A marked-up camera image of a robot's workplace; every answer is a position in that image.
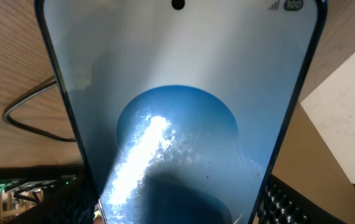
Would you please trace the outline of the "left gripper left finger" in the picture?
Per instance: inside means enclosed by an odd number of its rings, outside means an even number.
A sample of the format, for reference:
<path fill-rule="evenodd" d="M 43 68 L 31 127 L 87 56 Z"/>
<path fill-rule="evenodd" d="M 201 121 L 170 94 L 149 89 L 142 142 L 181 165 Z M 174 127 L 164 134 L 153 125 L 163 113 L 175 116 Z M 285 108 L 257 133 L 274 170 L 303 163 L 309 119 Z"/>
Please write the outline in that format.
<path fill-rule="evenodd" d="M 97 199 L 92 184 L 85 175 L 81 175 L 10 223 L 93 224 Z"/>

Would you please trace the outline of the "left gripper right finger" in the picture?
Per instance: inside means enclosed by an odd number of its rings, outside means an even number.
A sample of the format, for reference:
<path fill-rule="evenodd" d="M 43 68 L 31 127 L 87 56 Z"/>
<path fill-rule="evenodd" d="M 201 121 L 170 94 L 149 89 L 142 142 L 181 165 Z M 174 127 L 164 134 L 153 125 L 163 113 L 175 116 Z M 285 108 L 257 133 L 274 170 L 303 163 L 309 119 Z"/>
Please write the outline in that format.
<path fill-rule="evenodd" d="M 257 217 L 259 224 L 344 223 L 274 175 L 265 187 Z"/>

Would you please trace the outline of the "blue Galaxy smartphone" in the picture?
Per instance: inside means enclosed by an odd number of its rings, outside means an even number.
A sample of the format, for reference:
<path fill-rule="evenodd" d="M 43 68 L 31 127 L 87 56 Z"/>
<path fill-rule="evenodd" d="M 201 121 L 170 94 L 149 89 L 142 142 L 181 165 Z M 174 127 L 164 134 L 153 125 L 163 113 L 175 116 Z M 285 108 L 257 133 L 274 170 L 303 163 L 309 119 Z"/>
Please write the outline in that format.
<path fill-rule="evenodd" d="M 34 7 L 104 222 L 253 221 L 326 1 Z"/>

